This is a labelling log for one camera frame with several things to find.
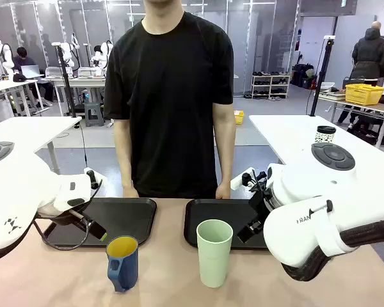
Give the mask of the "person's right hand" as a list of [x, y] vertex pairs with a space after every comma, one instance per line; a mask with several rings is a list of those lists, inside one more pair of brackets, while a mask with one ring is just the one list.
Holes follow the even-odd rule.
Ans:
[[139, 198], [138, 191], [133, 184], [125, 184], [122, 186], [124, 198]]

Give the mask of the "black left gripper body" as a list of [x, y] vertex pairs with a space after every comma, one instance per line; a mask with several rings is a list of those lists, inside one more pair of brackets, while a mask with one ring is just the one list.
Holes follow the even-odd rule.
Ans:
[[49, 219], [56, 225], [66, 226], [66, 225], [74, 225], [78, 227], [83, 232], [86, 231], [87, 227], [91, 221], [94, 221], [91, 217], [86, 215], [84, 211], [88, 207], [88, 204], [83, 204], [74, 207], [72, 210], [68, 210], [57, 217], [50, 217], [44, 214], [38, 214], [39, 219]]

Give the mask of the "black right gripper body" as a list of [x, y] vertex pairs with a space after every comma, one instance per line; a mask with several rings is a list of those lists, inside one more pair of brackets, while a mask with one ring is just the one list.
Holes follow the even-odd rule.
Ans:
[[249, 205], [256, 211], [255, 220], [260, 224], [264, 224], [266, 218], [273, 210], [273, 206], [270, 202], [271, 193], [268, 191], [256, 191], [249, 200]]

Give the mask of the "person's left hand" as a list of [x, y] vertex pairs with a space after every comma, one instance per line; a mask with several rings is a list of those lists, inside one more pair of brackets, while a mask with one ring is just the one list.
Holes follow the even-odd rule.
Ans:
[[230, 199], [230, 195], [230, 182], [221, 182], [216, 189], [215, 198], [217, 200], [227, 200]]

